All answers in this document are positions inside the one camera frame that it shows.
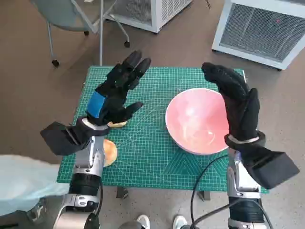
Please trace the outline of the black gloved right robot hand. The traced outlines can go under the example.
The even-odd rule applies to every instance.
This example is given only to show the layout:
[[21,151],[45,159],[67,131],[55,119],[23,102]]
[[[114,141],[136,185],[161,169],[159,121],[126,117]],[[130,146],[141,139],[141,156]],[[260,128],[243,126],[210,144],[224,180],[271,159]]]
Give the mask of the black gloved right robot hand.
[[205,62],[202,71],[205,80],[216,84],[224,99],[229,135],[240,142],[257,138],[258,90],[250,89],[241,74],[222,65]]

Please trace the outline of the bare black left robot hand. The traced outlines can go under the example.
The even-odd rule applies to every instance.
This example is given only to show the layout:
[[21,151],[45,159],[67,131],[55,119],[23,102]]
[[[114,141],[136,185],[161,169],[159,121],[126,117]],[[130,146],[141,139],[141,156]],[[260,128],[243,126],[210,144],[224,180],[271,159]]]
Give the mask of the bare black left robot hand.
[[151,59],[142,59],[140,50],[133,51],[122,63],[116,64],[92,94],[86,109],[88,120],[101,126],[131,119],[143,103],[135,102],[124,107],[128,91],[139,84],[150,65]]

